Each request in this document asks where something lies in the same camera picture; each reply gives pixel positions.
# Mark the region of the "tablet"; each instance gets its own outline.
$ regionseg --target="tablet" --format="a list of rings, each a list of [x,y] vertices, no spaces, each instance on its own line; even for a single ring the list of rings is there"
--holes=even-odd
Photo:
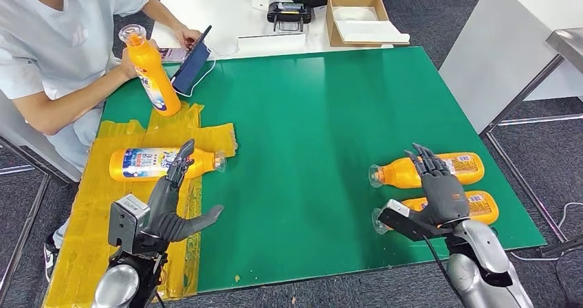
[[[182,65],[180,65],[178,71],[176,71],[170,79],[174,89],[183,95],[191,94],[193,81],[210,55],[208,48],[204,44],[204,38],[206,38],[211,27],[212,26],[209,25],[206,30],[204,30],[203,34],[189,51]]]

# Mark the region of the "yellow tape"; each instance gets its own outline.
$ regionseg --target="yellow tape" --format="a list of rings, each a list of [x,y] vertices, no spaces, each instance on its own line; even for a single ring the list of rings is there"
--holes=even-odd
[[[181,146],[190,138],[205,151],[223,150],[234,155],[237,143],[232,124],[200,127],[201,105],[183,103],[170,118],[152,112],[147,130],[132,120],[126,124],[104,121],[93,143],[89,161],[73,208],[63,246],[58,255],[45,297],[44,307],[90,307],[95,288],[116,248],[107,243],[111,202],[133,193],[148,201],[155,182],[118,182],[109,176],[109,156],[118,149]],[[201,178],[185,180],[179,192],[177,212],[186,218],[201,214]],[[164,283],[158,287],[162,298],[178,299],[196,294],[200,256],[200,234],[181,243],[171,243]]]

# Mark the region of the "shoe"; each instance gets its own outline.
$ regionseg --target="shoe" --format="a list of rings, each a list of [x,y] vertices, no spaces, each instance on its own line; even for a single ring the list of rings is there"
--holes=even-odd
[[[45,256],[45,277],[47,282],[51,281],[56,257],[58,256],[58,248],[55,247],[53,241],[53,234],[50,234],[45,241],[43,253]]]

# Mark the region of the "orange bottle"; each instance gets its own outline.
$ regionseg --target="orange bottle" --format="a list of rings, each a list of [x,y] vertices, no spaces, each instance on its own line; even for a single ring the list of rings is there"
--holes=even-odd
[[[484,177],[484,164],[476,153],[443,153],[437,155],[448,165],[450,172],[463,185],[476,183]],[[421,178],[411,159],[397,159],[386,166],[372,165],[368,170],[368,180],[378,188],[382,185],[401,189],[421,188]]]
[[[127,25],[119,35],[128,47],[129,59],[154,109],[166,117],[175,115],[180,110],[180,100],[162,67],[160,53],[146,40],[146,29]]]
[[[121,182],[157,181],[165,176],[176,158],[179,148],[123,148],[115,151],[109,160],[109,174]],[[195,148],[190,155],[195,163],[188,167],[185,179],[192,179],[210,171],[224,172],[226,168],[223,151],[205,152]]]
[[[488,192],[480,190],[467,191],[465,196],[468,203],[470,203],[470,219],[480,221],[487,225],[492,224],[498,219],[500,211],[498,210],[494,198],[492,198]],[[410,209],[419,212],[427,206],[427,198],[407,199],[402,203]],[[380,208],[375,208],[373,210],[373,226],[379,234],[384,234],[387,230],[392,229],[378,220],[380,212]]]

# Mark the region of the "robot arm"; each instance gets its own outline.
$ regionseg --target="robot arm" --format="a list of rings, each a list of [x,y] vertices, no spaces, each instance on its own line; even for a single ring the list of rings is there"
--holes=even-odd
[[[193,161],[195,147],[189,140],[180,148],[150,194],[148,203],[127,195],[111,204],[108,242],[120,249],[109,259],[99,281],[92,308],[143,308],[156,295],[162,267],[168,262],[171,242],[182,241],[214,224],[223,206],[213,206],[206,214],[183,219],[176,214],[178,191]]]
[[[391,199],[377,220],[412,241],[445,237],[450,258],[444,276],[466,307],[533,307],[492,229],[470,220],[469,204],[457,178],[429,149],[413,146],[419,157],[406,154],[421,177],[428,205],[416,212]]]

